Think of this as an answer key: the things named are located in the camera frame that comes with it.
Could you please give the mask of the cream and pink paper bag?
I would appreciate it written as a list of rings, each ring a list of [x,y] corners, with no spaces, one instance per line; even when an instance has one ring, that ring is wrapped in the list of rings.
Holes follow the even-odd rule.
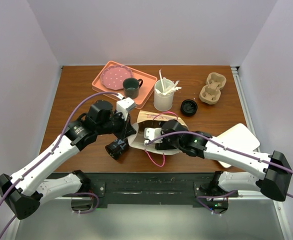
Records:
[[[134,123],[132,126],[136,130],[136,134],[131,135],[127,138],[128,144],[131,148],[138,149],[144,151],[149,159],[158,167],[163,167],[166,162],[166,156],[172,156],[181,151],[179,149],[172,149],[172,150],[156,150],[155,146],[156,143],[161,143],[162,139],[155,140],[155,142],[151,144],[144,144],[144,130],[145,128],[162,128],[162,126],[170,120],[175,120],[179,124],[182,125],[182,130],[185,131],[188,129],[186,123],[175,113],[171,111],[165,111],[162,113],[154,113],[149,111],[141,110],[137,116],[137,122]],[[162,155],[163,162],[162,164],[157,164],[151,156],[151,153]]]

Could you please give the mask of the black plastic cup stack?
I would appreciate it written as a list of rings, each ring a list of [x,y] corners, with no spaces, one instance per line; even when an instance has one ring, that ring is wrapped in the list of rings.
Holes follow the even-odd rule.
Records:
[[[117,138],[110,144],[105,146],[106,152],[114,159],[119,160],[123,153],[129,149],[128,139]]]

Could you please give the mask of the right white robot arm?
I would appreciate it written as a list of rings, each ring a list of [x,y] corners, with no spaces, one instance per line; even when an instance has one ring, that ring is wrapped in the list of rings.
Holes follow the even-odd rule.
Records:
[[[190,157],[211,159],[242,169],[242,172],[221,172],[209,184],[212,195],[219,197],[225,192],[248,190],[261,192],[265,197],[283,202],[286,200],[292,178],[291,166],[280,151],[256,152],[235,147],[209,133],[189,131],[177,120],[165,122],[151,140],[156,149],[177,149]]]

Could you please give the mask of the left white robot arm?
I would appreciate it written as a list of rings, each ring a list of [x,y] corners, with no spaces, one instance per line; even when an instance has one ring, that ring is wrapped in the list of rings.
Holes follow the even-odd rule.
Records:
[[[96,101],[88,112],[67,123],[52,145],[27,166],[12,175],[0,175],[0,195],[14,215],[23,220],[57,197],[89,194],[91,181],[81,170],[58,179],[48,179],[48,176],[100,135],[112,134],[123,142],[135,134],[130,117],[135,107],[131,98],[117,101],[116,106],[105,100]]]

